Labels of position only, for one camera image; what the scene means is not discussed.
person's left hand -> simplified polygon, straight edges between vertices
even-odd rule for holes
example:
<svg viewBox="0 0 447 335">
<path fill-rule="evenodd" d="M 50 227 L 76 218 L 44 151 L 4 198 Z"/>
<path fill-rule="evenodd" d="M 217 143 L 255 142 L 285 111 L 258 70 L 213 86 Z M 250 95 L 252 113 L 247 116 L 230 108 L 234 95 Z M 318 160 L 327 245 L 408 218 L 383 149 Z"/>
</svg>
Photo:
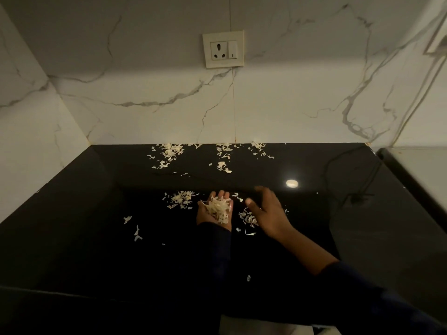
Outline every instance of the person's left hand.
<svg viewBox="0 0 447 335">
<path fill-rule="evenodd" d="M 210 196 L 208 197 L 208 201 L 211 201 L 211 197 L 216 197 L 216 192 L 212 191 Z M 218 197 L 224 197 L 225 199 L 230 198 L 230 193 L 228 191 L 221 190 L 219 192 Z M 205 204 L 202 201 L 198 202 L 198 212 L 197 212 L 197 225 L 202 222 L 212 222 L 222 226 L 225 229 L 231 231 L 231 215 L 233 213 L 233 200 L 228 201 L 230 208 L 228 210 L 228 223 L 217 223 L 216 219 L 208 213 L 208 209 L 205 207 Z"/>
</svg>

dark blue sleeve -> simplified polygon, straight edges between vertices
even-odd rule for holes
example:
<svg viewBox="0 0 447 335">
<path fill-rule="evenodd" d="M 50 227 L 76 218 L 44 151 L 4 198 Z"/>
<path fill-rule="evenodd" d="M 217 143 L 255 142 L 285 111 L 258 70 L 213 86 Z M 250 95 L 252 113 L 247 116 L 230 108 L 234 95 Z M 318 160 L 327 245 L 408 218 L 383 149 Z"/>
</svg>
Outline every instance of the dark blue sleeve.
<svg viewBox="0 0 447 335">
<path fill-rule="evenodd" d="M 194 333 L 219 332 L 222 290 L 230 265 L 231 232 L 212 222 L 196 227 Z"/>
<path fill-rule="evenodd" d="M 327 303 L 343 335 L 351 334 L 447 334 L 436 320 L 405 302 L 400 296 L 365 280 L 354 269 L 337 262 L 317 276 Z"/>
</svg>

glossy black granite surface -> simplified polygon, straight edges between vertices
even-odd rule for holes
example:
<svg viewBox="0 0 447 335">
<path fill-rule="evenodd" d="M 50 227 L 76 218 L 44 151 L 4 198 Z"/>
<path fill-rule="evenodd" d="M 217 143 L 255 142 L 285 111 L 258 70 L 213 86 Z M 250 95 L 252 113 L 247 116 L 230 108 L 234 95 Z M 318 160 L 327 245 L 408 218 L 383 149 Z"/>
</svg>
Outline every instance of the glossy black granite surface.
<svg viewBox="0 0 447 335">
<path fill-rule="evenodd" d="M 162 160 L 159 147 L 87 149 L 0 224 L 0 327 L 43 327 L 54 321 L 50 315 L 65 324 L 76 319 L 80 328 L 88 320 L 113 329 L 139 313 L 157 318 L 185 289 L 195 201 L 220 189 L 256 200 L 257 184 L 276 192 L 295 228 L 447 321 L 447 235 L 367 146 L 269 144 L 265 151 L 274 159 L 254 156 L 248 146 L 232 147 L 230 160 L 218 159 L 215 145 L 185 146 L 158 170 L 151 167 Z M 231 174 L 216 169 L 222 160 Z M 164 193 L 177 190 L 200 193 L 192 210 L 166 207 Z M 258 227 L 244 226 L 237 216 L 243 207 L 235 203 L 225 314 L 331 324 L 311 277 Z M 143 239 L 135 242 L 137 225 Z"/>
</svg>

switch panel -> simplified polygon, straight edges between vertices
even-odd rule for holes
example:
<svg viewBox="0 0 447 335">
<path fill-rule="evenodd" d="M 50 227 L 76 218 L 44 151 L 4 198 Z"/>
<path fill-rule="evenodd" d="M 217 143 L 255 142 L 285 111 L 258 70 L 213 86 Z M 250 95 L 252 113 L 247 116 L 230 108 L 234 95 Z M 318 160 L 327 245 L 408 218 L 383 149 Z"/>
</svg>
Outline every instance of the switch panel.
<svg viewBox="0 0 447 335">
<path fill-rule="evenodd" d="M 203 49 L 207 68 L 244 65 L 244 32 L 203 34 Z"/>
</svg>

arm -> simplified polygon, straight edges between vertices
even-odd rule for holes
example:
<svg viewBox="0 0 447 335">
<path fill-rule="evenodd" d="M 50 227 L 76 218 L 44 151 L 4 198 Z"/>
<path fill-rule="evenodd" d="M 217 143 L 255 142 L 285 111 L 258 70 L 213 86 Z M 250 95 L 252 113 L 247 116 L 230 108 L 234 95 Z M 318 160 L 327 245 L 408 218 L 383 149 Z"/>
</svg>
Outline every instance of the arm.
<svg viewBox="0 0 447 335">
<path fill-rule="evenodd" d="M 219 196 L 230 196 L 219 192 Z M 198 203 L 194 253 L 194 333 L 217 334 L 221 315 L 221 293 L 230 264 L 231 213 L 228 224 L 220 225 L 208 213 L 203 202 Z"/>
<path fill-rule="evenodd" d="M 265 187 L 262 209 L 245 203 L 265 233 L 280 242 L 314 276 L 324 298 L 322 308 L 335 316 L 343 335 L 366 333 L 440 335 L 447 331 L 430 316 L 406 303 L 398 295 L 377 287 L 355 270 L 339 262 L 322 247 L 290 224 L 275 193 Z"/>
</svg>

